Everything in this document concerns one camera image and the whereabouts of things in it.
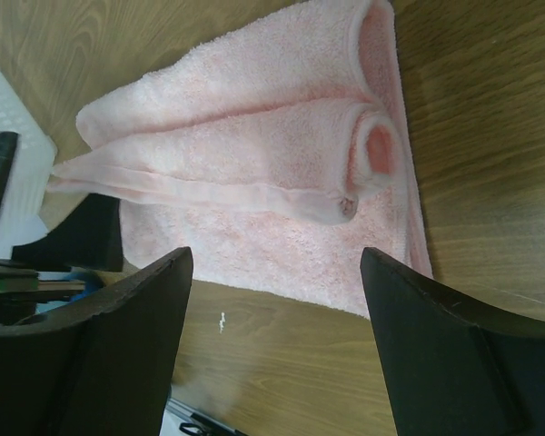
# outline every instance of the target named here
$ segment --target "rolled towel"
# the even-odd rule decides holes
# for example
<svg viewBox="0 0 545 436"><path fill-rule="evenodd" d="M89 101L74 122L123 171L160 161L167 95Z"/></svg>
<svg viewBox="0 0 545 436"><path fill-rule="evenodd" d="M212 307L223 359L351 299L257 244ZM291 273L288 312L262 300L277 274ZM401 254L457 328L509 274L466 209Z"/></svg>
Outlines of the rolled towel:
<svg viewBox="0 0 545 436"><path fill-rule="evenodd" d="M88 104L76 124L96 148L130 134L353 97L381 101L405 129L397 75L387 0L312 0L199 45L175 65Z"/></svg>
<svg viewBox="0 0 545 436"><path fill-rule="evenodd" d="M320 99L118 139L57 165L50 189L340 224L388 186L393 147L379 108Z"/></svg>

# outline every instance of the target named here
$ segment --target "folded towel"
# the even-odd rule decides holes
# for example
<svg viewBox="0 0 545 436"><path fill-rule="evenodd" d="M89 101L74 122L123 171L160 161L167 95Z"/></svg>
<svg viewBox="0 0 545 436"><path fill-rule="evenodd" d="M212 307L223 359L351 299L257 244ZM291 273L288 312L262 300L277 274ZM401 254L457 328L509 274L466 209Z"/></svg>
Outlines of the folded towel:
<svg viewBox="0 0 545 436"><path fill-rule="evenodd" d="M51 190L339 224L389 185L392 148L379 107L320 99L117 139L57 165Z"/></svg>

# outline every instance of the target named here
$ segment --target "white plastic basket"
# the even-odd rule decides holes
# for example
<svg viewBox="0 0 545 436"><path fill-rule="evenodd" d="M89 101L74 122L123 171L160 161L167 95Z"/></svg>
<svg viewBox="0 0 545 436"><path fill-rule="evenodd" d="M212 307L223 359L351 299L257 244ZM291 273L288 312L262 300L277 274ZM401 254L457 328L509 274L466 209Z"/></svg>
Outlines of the white plastic basket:
<svg viewBox="0 0 545 436"><path fill-rule="evenodd" d="M0 73L0 132L20 134L0 212L0 243L9 241L17 228L37 215L53 167L56 147L26 110Z"/></svg>

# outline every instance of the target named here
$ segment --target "white lattice basket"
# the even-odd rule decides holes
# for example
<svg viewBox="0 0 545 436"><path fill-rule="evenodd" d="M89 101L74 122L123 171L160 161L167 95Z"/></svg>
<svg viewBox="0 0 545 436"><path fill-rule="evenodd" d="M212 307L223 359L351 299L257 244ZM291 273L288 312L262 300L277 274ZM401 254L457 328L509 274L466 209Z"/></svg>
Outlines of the white lattice basket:
<svg viewBox="0 0 545 436"><path fill-rule="evenodd" d="M0 212L0 242L36 215L56 156L56 147L0 73L0 132L20 134L18 151Z"/></svg>

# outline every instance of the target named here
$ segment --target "wooden desk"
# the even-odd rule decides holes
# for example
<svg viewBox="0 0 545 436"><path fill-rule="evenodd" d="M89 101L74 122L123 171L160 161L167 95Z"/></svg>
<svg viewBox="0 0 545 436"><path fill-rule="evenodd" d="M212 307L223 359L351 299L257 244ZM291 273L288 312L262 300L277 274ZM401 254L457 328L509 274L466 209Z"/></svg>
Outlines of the wooden desk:
<svg viewBox="0 0 545 436"><path fill-rule="evenodd" d="M0 67L67 159L84 104L289 3L0 0ZM545 0L394 3L436 275L545 319ZM394 434L371 326L346 313L196 283L174 379L253 436Z"/></svg>

